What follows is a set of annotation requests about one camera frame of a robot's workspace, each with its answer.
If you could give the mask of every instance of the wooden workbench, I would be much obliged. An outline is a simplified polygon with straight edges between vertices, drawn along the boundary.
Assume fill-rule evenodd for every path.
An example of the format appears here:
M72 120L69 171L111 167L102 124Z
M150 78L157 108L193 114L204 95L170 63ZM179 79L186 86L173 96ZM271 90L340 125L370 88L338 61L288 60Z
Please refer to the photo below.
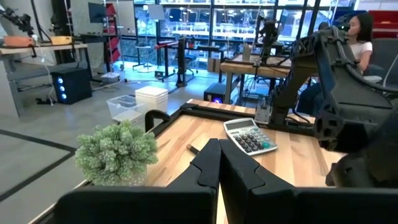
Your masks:
M52 45L52 44L41 44L45 50L68 50L72 49L72 45ZM87 48L87 44L82 43L75 43L74 47L76 49ZM22 53L29 53L32 51L32 47L23 47L23 48L8 48L8 47L0 47L0 54L7 55L7 54L22 54Z
M80 42L75 43L73 46L77 52L77 58L81 62L70 63L70 68L74 68L77 65L85 66L91 73L90 60L87 54L87 44L82 44ZM70 50L72 45L52 45L52 44L41 44L41 50ZM35 47L35 52L40 52L39 47ZM32 54L33 50L31 47L23 48L7 48L0 47L0 116L9 116L13 118L19 118L19 116L24 112L24 105L18 90L17 81L28 78L37 78L43 75L48 75L48 72L58 72L64 70L65 68L61 66L48 66L35 68L32 70L24 70L21 67L17 67L16 70L11 68L11 57L15 54Z
M189 103L210 108L219 108L254 114L254 109L233 105L222 105L200 100ZM278 149L267 154L254 156L262 166L278 177L300 187L325 187L325 176L332 162L337 162L342 154L327 152L319 148L314 138L280 131L264 130L278 144ZM203 148L210 138L226 139L223 123L210 119L182 115L157 138L158 163L147 170L146 185L165 187L178 177L190 164L194 155L187 149L191 144ZM53 205L32 222L39 219ZM217 223L227 223L222 193L219 193Z
M256 62L260 60L259 55L251 55L249 61L244 61L242 59L242 54L237 55L235 58L231 60L227 60L221 64L221 70L225 72L226 74L226 88L225 88L225 96L224 96L224 103L229 104L231 101L231 92L234 87L232 87L232 82L233 82L233 75L240 75L241 76L241 86L244 86L244 77L245 75L259 75L261 77L268 77L268 78L273 78L271 81L272 83L270 84L270 89L273 88L275 85L275 78L286 78L287 75L290 72L290 69L287 68L274 68L274 67L267 67L267 66L260 66L257 69L253 67L252 65L243 65L243 64L238 64L238 63L232 63L232 62ZM270 57L267 61L269 64L278 64L281 62L283 58L281 57ZM291 66L291 61L287 59L282 63L283 66L290 67Z
M235 74L255 74L256 73L256 68L254 68L252 65L241 65L241 64L236 64L236 63L231 63L230 61L233 62L245 62L242 59L242 54L237 55L235 58L232 60L223 62L221 64L221 70L225 73L235 73ZM255 62L260 59L259 55L251 55L249 62ZM267 61L269 64L278 64L280 61L282 61L283 58L281 57L270 57ZM289 59L287 59L284 63L282 63L283 66L290 67L291 62ZM258 68L257 74L259 76L265 76L265 77L271 77L271 78L285 78L289 74L290 69L286 68L272 68L272 67L266 67L266 66L261 66Z

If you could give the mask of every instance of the white shirt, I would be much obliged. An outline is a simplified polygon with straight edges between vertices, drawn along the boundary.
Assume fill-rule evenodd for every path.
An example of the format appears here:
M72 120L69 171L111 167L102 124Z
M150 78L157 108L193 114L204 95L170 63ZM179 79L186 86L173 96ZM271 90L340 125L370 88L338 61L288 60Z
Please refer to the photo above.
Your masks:
M350 44L349 47L351 47L351 50L353 51L354 57L357 60L361 60L361 55L362 55L363 52L366 52L366 51L369 51L369 50L373 51L372 42Z

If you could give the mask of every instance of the potted plant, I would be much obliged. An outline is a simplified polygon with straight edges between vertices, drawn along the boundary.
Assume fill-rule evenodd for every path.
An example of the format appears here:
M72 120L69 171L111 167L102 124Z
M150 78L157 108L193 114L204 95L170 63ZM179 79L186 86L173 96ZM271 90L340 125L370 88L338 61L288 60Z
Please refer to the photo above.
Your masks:
M92 136L78 136L76 164L95 185L142 185L147 165L155 164L156 140L129 121L97 126Z

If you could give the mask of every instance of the wooden tabletop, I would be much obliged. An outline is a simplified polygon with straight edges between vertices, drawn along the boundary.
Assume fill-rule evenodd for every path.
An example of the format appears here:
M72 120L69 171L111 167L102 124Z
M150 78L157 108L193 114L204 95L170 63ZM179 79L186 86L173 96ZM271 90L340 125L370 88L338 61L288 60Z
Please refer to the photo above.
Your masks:
M235 58L232 59L234 62L243 62L242 59L242 54L237 55ZM255 62L260 59L259 55L251 55L249 61L250 62ZM280 61L282 61L283 58L281 57L270 57L267 61L269 64L277 64ZM290 60L286 60L284 63L282 63L283 66L291 66ZM221 64L221 70L226 73L235 73L235 74L255 74L256 73L256 68L254 68L252 65L242 65L242 64L236 64L236 63L231 63L231 62L223 62ZM289 74L290 69L286 68L274 68L274 67L267 67L267 66L261 66L257 70L257 74L259 76L265 76L265 77L274 77L274 78L286 78L286 76Z
M251 114L255 112L252 108L202 100L188 102L223 110ZM278 144L279 148L273 152L254 156L255 160L278 177L297 187L326 187L325 177L330 170L331 163L337 162L343 156L342 154L321 149L315 138L268 129L264 129L264 132ZM200 150L210 138L227 138L221 121L186 115L179 117L157 138L159 161L148 167L146 185L159 187L169 185L190 165L190 161L194 158L194 155L187 149L187 145L191 144ZM221 192L218 199L217 223L228 223Z
M68 50L72 49L72 45L52 45L52 44L41 44L40 47L46 50ZM87 44L76 43L76 49L87 48ZM32 50L31 47L24 48L5 48L0 47L0 54L21 54L21 53L29 53Z

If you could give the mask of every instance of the orange object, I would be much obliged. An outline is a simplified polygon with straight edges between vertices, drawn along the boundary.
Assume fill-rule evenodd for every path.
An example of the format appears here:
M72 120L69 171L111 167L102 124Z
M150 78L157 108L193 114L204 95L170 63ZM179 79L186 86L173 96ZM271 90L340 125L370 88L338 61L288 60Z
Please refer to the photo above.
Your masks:
M31 37L5 36L4 45L6 47L29 47L35 45Z
M52 43L53 45L71 44L71 43L72 43L72 37L70 37L70 36L56 36L56 37L51 37L51 43Z

